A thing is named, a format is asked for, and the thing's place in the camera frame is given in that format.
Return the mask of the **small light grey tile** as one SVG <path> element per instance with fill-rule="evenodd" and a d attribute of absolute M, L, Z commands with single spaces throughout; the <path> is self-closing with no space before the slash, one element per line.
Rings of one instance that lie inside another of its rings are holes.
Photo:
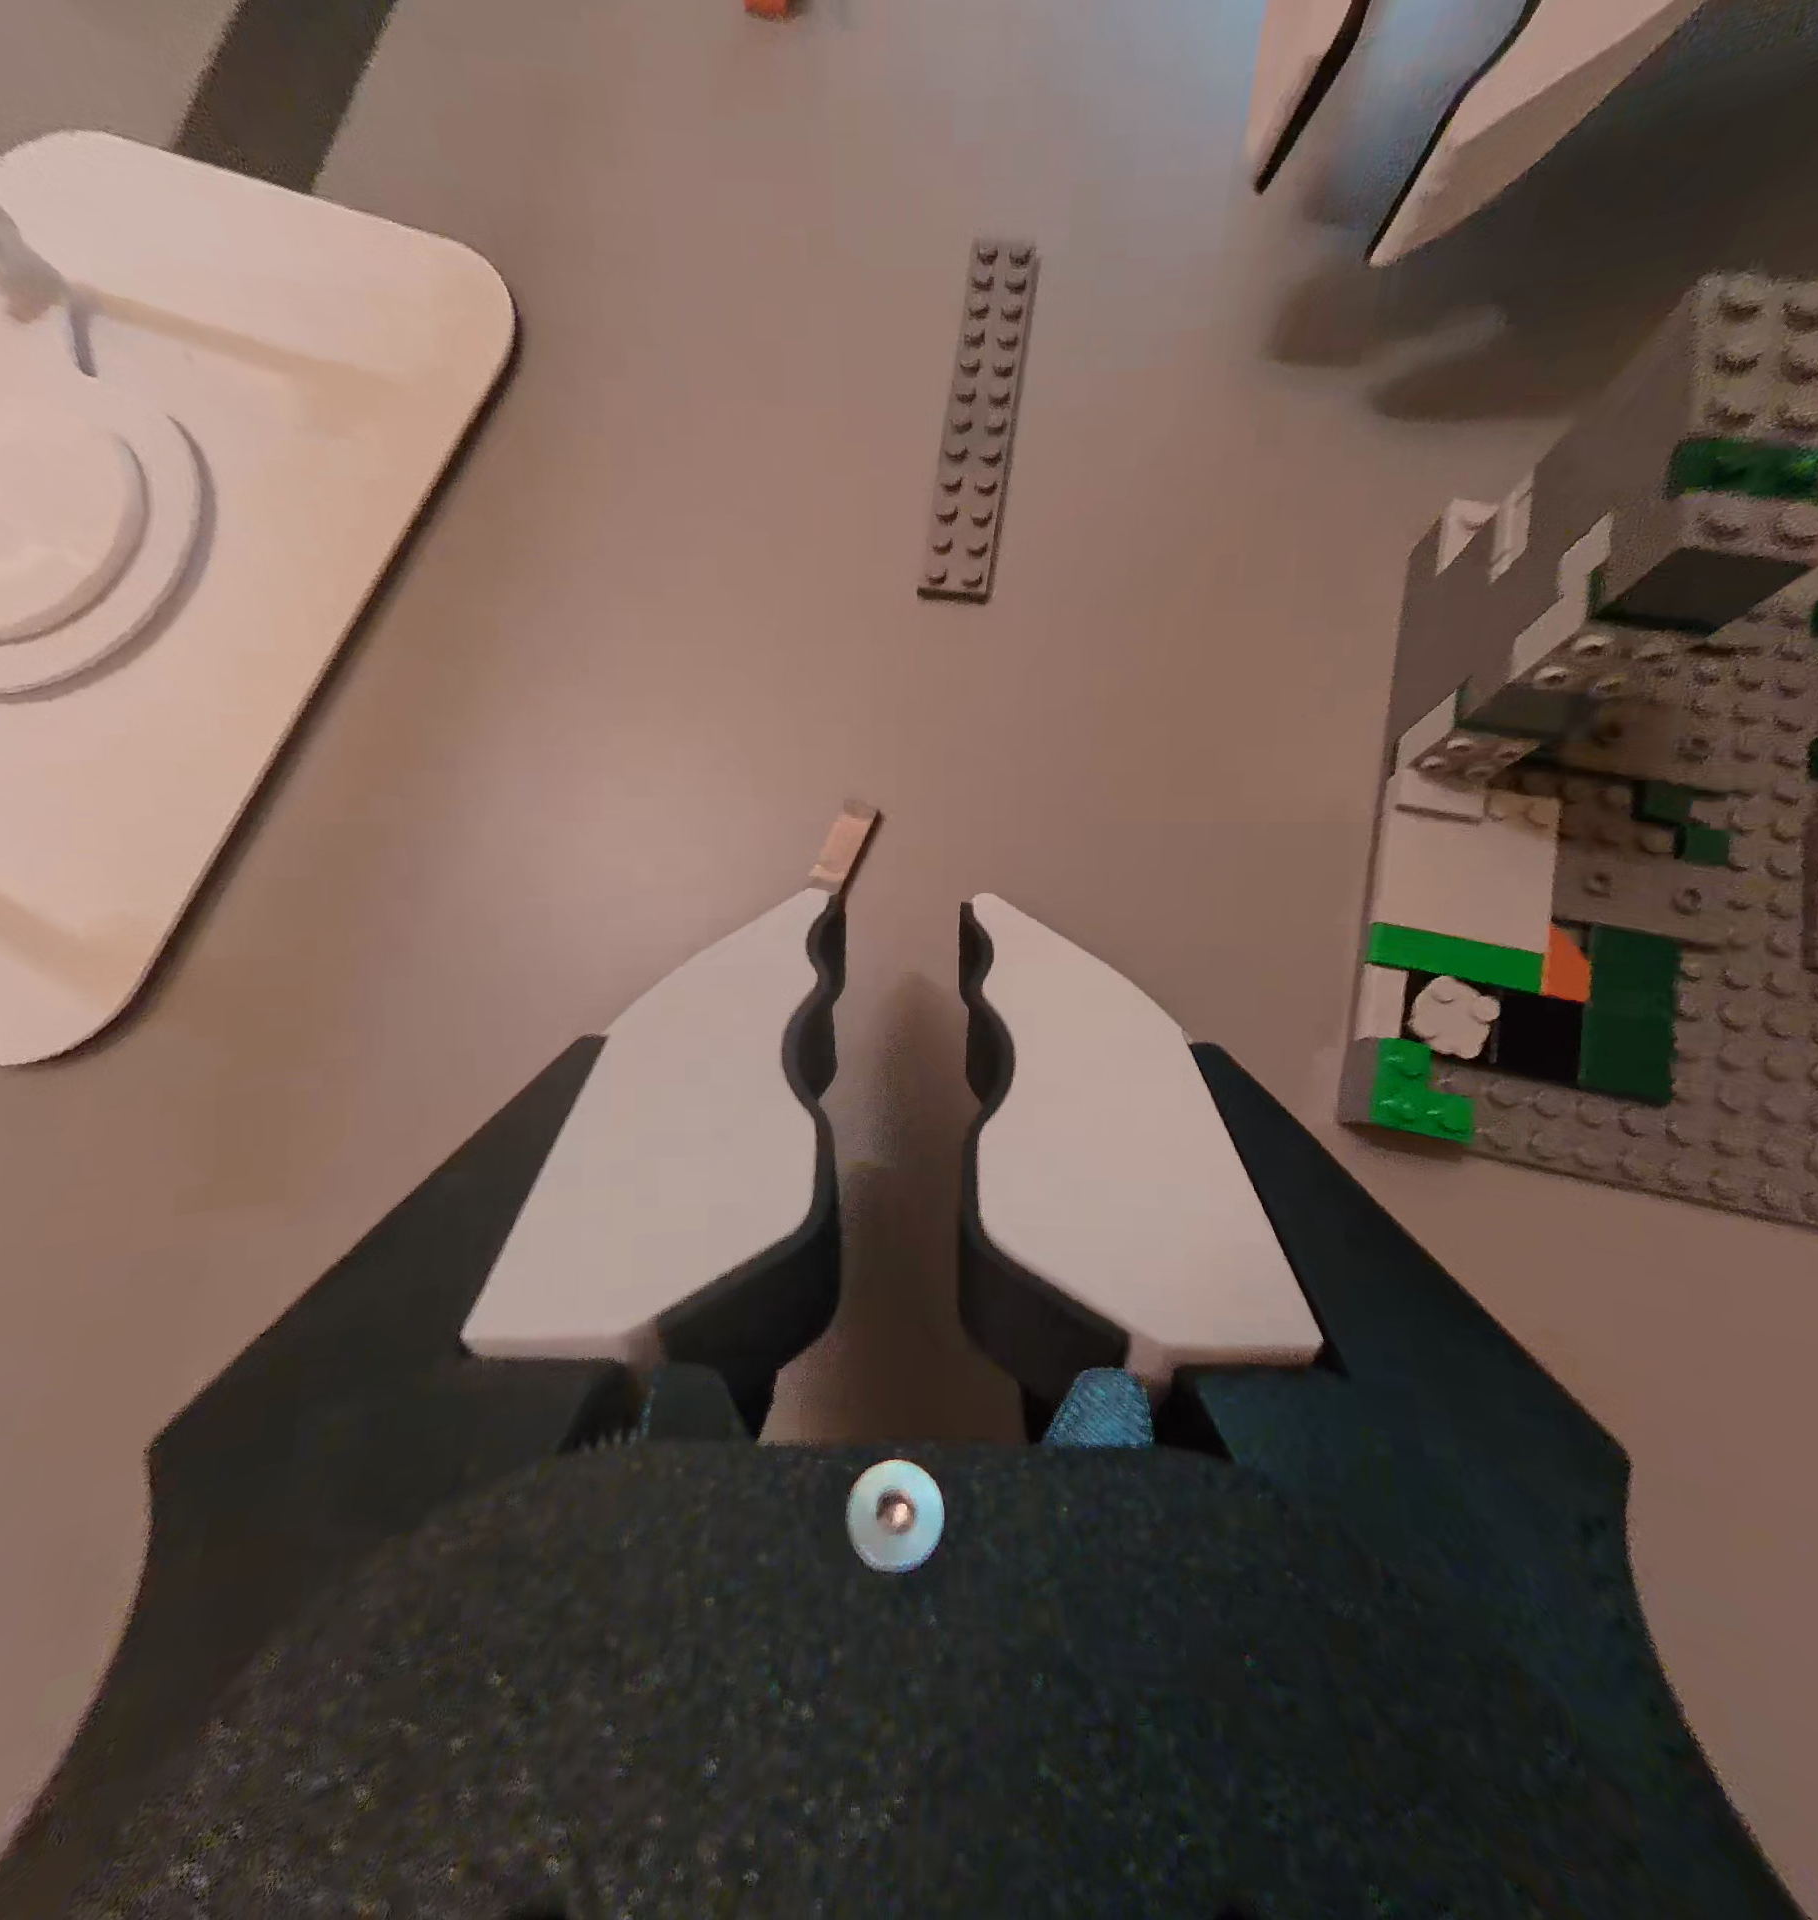
<path fill-rule="evenodd" d="M 844 897 L 868 857 L 880 821 L 882 815 L 877 807 L 847 800 L 826 831 L 826 842 L 804 884 L 828 897 Z"/>

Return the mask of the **grey desk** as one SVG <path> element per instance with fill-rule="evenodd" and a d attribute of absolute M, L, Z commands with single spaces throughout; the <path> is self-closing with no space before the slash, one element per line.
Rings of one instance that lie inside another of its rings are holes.
<path fill-rule="evenodd" d="M 1475 225 L 1357 256 L 1472 9 L 1383 9 L 1273 187 L 1258 5 L 398 5 L 331 201 L 491 258 L 509 387 L 153 990 L 0 1073 L 0 1849 L 142 1453 L 847 800 L 847 1267 L 771 1434 L 1013 1439 L 953 1305 L 958 907 L 1225 1044 L 1634 1458 L 1692 1726 L 1818 1914 L 1818 1234 L 1333 1120 L 1408 549 L 1708 269 L 1818 275 L 1818 5 L 1711 5 Z M 992 596 L 916 593 L 969 242 L 1042 283 Z"/>

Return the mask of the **long dark grey brick plate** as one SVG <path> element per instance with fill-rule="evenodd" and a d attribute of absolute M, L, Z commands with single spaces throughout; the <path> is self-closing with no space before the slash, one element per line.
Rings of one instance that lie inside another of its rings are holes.
<path fill-rule="evenodd" d="M 1038 283 L 1033 238 L 969 242 L 917 564 L 922 601 L 984 606 L 992 596 Z"/>

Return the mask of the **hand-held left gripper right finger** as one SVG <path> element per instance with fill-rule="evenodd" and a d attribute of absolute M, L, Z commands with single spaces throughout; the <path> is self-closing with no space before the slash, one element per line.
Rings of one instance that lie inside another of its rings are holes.
<path fill-rule="evenodd" d="M 960 911 L 960 1312 L 1038 1439 L 1089 1372 L 1301 1372 L 1322 1328 L 1184 1025 L 999 894 Z"/>

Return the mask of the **black desk slot cover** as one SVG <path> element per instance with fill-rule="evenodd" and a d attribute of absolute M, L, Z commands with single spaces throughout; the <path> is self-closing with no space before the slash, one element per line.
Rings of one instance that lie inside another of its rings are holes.
<path fill-rule="evenodd" d="M 171 153 L 310 194 L 394 3 L 238 3 Z"/>

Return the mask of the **grey brick baseplate build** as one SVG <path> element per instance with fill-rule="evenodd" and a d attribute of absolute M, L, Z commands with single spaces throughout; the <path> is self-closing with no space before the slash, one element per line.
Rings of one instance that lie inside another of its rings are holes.
<path fill-rule="evenodd" d="M 1818 1230 L 1818 277 L 1411 549 L 1334 1111 Z"/>

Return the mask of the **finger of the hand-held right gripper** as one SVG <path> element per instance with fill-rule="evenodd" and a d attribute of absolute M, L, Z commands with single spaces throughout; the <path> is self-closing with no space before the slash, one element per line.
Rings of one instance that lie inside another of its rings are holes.
<path fill-rule="evenodd" d="M 1525 5 L 1450 103 L 1367 249 L 1388 269 L 1463 227 L 1582 126 L 1697 3 Z"/>
<path fill-rule="evenodd" d="M 1266 192 L 1354 55 L 1372 3 L 1266 3 L 1247 111 L 1247 166 Z"/>

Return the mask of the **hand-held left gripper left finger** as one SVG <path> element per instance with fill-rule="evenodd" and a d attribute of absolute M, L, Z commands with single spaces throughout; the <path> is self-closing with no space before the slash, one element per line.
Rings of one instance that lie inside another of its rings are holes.
<path fill-rule="evenodd" d="M 467 1356 L 715 1374 L 751 1439 L 842 1295 L 847 909 L 804 888 L 632 1001 L 467 1310 Z"/>

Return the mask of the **white lamp base stand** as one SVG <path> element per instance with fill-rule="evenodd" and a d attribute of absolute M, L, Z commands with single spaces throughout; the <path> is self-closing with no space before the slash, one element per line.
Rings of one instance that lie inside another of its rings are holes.
<path fill-rule="evenodd" d="M 0 158 L 0 1068 L 140 992 L 513 339 L 452 238 L 108 132 Z"/>

